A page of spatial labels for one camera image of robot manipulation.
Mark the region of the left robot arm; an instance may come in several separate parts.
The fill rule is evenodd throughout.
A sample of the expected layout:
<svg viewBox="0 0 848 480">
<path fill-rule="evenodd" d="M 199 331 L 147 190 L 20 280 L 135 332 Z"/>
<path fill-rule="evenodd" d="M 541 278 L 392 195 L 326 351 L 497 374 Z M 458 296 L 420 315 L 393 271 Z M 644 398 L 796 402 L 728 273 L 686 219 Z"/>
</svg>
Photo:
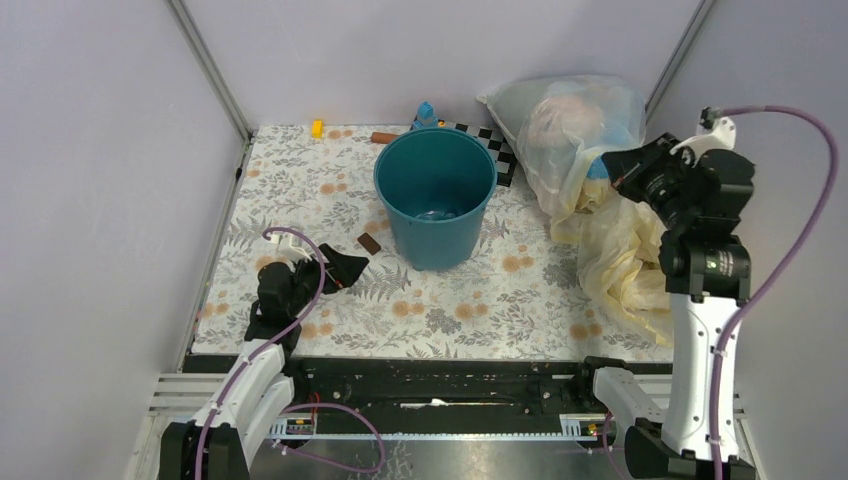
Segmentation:
<svg viewBox="0 0 848 480">
<path fill-rule="evenodd" d="M 242 351 L 220 386 L 189 420 L 171 422 L 160 444 L 161 479 L 247 479 L 277 416 L 309 401 L 310 385 L 285 373 L 300 321 L 318 297 L 349 288 L 369 261 L 327 244 L 292 263 L 272 262 L 257 274 Z"/>
</svg>

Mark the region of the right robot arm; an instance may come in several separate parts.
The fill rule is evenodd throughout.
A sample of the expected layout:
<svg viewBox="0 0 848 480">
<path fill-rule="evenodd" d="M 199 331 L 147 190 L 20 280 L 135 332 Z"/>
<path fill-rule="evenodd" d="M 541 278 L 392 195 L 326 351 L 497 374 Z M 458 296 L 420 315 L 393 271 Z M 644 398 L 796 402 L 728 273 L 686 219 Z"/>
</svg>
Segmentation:
<svg viewBox="0 0 848 480">
<path fill-rule="evenodd" d="M 755 168 L 729 146 L 693 145 L 663 134 L 602 157 L 613 188 L 647 204 L 665 226 L 659 260 L 674 331 L 668 407 L 659 409 L 621 362 L 578 379 L 573 396 L 589 412 L 605 406 L 624 428 L 633 478 L 753 479 L 734 426 L 731 318 L 750 298 L 751 259 L 735 228 Z"/>
</svg>

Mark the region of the yellow plastic trash bag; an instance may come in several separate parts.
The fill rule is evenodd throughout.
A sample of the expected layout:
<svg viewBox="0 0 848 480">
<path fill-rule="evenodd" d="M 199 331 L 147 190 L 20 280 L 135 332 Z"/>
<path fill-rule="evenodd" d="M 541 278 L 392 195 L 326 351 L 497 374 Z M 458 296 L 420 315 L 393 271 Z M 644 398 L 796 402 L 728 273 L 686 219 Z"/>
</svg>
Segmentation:
<svg viewBox="0 0 848 480">
<path fill-rule="evenodd" d="M 551 219 L 550 236 L 577 247 L 579 285 L 609 318 L 671 347 L 670 295 L 659 266 L 665 227 L 658 216 L 617 194 L 607 179 L 585 180 L 568 199 Z"/>
</svg>

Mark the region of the clear stuffed trash bag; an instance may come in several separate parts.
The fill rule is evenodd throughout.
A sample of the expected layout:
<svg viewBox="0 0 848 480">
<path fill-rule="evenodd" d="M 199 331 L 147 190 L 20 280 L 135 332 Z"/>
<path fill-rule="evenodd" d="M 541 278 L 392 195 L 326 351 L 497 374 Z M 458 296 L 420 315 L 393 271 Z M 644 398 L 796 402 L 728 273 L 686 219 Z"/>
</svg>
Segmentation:
<svg viewBox="0 0 848 480">
<path fill-rule="evenodd" d="M 515 152 L 541 210 L 556 221 L 604 202 L 601 156 L 645 138 L 642 94 L 610 75 L 571 75 L 505 85 L 477 100 Z"/>
</svg>

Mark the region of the teal plastic trash bin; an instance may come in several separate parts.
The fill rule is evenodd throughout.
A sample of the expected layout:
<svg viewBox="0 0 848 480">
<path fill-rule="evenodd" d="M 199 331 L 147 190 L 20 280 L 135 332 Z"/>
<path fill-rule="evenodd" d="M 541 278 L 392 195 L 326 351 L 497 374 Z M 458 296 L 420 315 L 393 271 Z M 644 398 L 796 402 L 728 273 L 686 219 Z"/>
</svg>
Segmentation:
<svg viewBox="0 0 848 480">
<path fill-rule="evenodd" d="M 381 151 L 373 178 L 397 250 L 413 269 L 447 270 L 471 257 L 497 186 L 495 163 L 475 137 L 411 130 Z"/>
</svg>

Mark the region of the brown wooden block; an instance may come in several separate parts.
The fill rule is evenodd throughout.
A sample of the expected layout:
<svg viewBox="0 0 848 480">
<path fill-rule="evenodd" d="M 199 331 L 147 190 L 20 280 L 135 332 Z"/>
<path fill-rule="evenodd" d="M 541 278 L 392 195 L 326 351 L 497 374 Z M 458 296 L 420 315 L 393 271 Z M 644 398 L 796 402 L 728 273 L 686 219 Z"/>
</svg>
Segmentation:
<svg viewBox="0 0 848 480">
<path fill-rule="evenodd" d="M 369 255 L 374 256 L 378 252 L 381 251 L 381 245 L 367 232 L 361 234 L 357 238 L 357 242 L 368 252 Z"/>
</svg>

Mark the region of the floral table mat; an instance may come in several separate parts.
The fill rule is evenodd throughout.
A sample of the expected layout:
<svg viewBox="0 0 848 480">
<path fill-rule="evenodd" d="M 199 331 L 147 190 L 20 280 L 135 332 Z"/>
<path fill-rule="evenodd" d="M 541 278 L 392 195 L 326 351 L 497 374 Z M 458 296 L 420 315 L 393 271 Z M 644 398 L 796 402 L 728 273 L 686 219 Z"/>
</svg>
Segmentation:
<svg viewBox="0 0 848 480">
<path fill-rule="evenodd" d="M 195 354 L 239 352 L 257 275 L 284 261 L 263 231 L 289 226 L 315 243 L 379 251 L 356 284 L 323 297 L 302 325 L 302 356 L 579 361 L 588 355 L 667 362 L 670 348 L 605 315 L 582 291 L 576 249 L 553 242 L 521 171 L 498 187 L 472 257 L 444 272 L 413 269 L 397 252 L 373 185 L 380 146 L 368 126 L 261 127 L 203 302 Z"/>
</svg>

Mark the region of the black white checkerboard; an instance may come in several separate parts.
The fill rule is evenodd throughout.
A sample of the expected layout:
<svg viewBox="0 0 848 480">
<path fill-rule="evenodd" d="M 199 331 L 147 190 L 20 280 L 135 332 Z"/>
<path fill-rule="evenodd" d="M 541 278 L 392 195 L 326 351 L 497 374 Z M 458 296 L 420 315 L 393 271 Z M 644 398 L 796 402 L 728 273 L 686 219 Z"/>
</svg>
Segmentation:
<svg viewBox="0 0 848 480">
<path fill-rule="evenodd" d="M 475 137 L 493 159 L 497 170 L 497 184 L 503 187 L 511 186 L 518 160 L 506 137 L 497 126 L 468 125 L 441 120 L 440 127 L 459 130 Z"/>
</svg>

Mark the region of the brown cylinder piece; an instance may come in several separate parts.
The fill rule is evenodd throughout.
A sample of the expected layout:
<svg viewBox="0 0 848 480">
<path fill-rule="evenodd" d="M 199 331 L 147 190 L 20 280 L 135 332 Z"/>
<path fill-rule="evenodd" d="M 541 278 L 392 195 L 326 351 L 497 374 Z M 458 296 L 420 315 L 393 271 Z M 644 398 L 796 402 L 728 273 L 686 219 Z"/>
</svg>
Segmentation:
<svg viewBox="0 0 848 480">
<path fill-rule="evenodd" d="M 373 132 L 370 136 L 370 141 L 375 144 L 389 144 L 398 137 L 398 134 L 387 132 Z"/>
</svg>

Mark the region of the yellow toy block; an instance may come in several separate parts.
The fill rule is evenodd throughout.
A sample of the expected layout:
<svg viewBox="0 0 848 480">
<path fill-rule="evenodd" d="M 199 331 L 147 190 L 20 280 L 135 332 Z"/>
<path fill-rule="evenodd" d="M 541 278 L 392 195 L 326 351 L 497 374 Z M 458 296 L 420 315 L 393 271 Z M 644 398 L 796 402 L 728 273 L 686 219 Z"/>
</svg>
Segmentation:
<svg viewBox="0 0 848 480">
<path fill-rule="evenodd" d="M 324 135 L 324 122 L 320 119 L 316 119 L 312 123 L 311 128 L 311 136 L 314 139 L 322 139 Z"/>
</svg>

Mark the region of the blue toy figure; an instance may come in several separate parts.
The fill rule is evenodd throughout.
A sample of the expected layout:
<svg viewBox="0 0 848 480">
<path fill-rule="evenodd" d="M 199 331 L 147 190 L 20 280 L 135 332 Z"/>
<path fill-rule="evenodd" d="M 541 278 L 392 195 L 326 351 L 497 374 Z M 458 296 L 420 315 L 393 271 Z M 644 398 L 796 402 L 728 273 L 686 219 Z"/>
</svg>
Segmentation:
<svg viewBox="0 0 848 480">
<path fill-rule="evenodd" d="M 422 102 L 417 111 L 416 116 L 414 118 L 412 128 L 413 129 L 424 129 L 424 128 L 434 128 L 440 126 L 440 120 L 435 115 L 433 106 L 425 101 Z"/>
</svg>

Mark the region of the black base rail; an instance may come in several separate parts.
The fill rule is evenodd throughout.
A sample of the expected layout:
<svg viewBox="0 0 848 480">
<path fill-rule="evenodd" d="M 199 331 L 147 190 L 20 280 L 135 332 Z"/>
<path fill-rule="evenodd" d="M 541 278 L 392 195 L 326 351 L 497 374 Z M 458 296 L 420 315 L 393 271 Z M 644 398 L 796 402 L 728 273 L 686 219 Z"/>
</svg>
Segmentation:
<svg viewBox="0 0 848 480">
<path fill-rule="evenodd" d="M 577 439 L 607 407 L 592 377 L 622 362 L 292 358 L 297 396 L 267 436 L 309 439 Z"/>
</svg>

